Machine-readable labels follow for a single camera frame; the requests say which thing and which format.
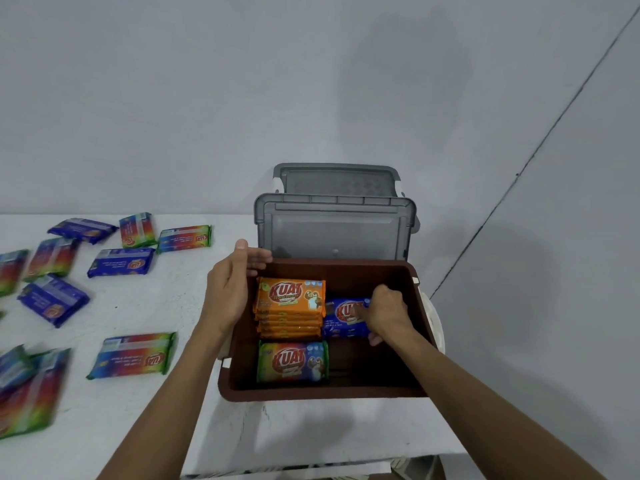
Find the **white table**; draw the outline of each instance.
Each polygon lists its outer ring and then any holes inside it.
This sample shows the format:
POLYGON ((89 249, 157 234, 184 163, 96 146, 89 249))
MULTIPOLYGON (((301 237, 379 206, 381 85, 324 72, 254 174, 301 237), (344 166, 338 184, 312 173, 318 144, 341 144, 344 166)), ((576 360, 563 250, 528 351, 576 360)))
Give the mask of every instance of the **white table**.
MULTIPOLYGON (((76 216, 0 216, 0 252, 34 250, 52 225, 76 216)), ((122 216, 82 216, 117 224, 122 216)), ((257 243, 252 216, 155 216, 164 228, 212 224, 210 249, 166 253, 146 276, 86 277, 103 248, 121 247, 120 234, 80 246, 70 281, 92 300, 59 330, 16 300, 0 298, 0 350, 73 348, 55 422, 48 429, 0 441, 0 472, 12 480, 95 477, 165 376, 149 374, 89 381, 103 339, 177 331, 181 354, 200 313, 206 274, 236 239, 257 243)), ((211 375, 184 474, 244 468, 362 461, 460 453, 464 448, 430 399, 332 399, 228 403, 218 392, 220 361, 211 375)))

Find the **brown container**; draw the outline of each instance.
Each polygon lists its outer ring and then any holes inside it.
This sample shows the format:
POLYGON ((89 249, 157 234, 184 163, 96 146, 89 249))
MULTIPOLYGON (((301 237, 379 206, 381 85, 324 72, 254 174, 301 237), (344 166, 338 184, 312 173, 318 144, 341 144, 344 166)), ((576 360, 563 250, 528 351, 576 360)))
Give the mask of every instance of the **brown container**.
MULTIPOLYGON (((413 326, 430 343, 429 327, 417 273, 406 261, 274 259, 261 272, 273 278, 326 280, 326 298, 371 296, 384 283, 402 291, 413 326)), ((281 401, 285 399, 334 399, 346 397, 423 397, 424 391, 394 350, 386 344, 371 347, 365 337, 332 337, 329 344, 329 378, 321 383, 288 382, 258 384, 258 343, 252 302, 255 278, 247 278, 249 298, 233 331, 229 368, 220 370, 220 395, 228 401, 281 401)))

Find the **forearm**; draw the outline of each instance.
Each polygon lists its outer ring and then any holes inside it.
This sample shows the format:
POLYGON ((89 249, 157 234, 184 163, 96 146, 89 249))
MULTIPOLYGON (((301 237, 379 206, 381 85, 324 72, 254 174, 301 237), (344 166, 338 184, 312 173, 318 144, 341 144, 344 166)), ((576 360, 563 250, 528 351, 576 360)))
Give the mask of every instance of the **forearm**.
POLYGON ((598 479, 578 454, 431 346, 414 330, 390 345, 487 480, 598 479))
POLYGON ((224 336, 198 327, 164 384, 142 412, 98 480, 180 477, 209 377, 224 336))

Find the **gray wall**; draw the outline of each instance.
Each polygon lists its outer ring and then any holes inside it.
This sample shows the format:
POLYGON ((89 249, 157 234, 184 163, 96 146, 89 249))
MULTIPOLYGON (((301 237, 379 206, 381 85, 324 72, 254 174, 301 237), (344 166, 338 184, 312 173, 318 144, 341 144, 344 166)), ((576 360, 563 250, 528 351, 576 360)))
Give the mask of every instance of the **gray wall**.
POLYGON ((252 213, 391 164, 432 292, 638 0, 0 0, 0 212, 252 213))
POLYGON ((637 16, 433 298, 447 354, 611 480, 640 478, 639 128, 637 16))

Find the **person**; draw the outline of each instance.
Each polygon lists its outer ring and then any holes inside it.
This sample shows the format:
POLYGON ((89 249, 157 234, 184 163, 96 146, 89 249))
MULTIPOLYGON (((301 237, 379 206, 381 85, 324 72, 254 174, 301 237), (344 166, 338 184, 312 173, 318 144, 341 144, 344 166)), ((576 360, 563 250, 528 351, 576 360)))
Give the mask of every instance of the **person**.
MULTIPOLYGON (((180 359, 98 480, 180 478, 216 357, 246 305, 246 276, 271 260, 270 251, 240 239, 213 266, 200 319, 180 359)), ((400 355, 488 480, 604 478, 416 332, 400 292, 379 285, 369 308, 357 313, 372 331, 371 344, 384 341, 400 355)))

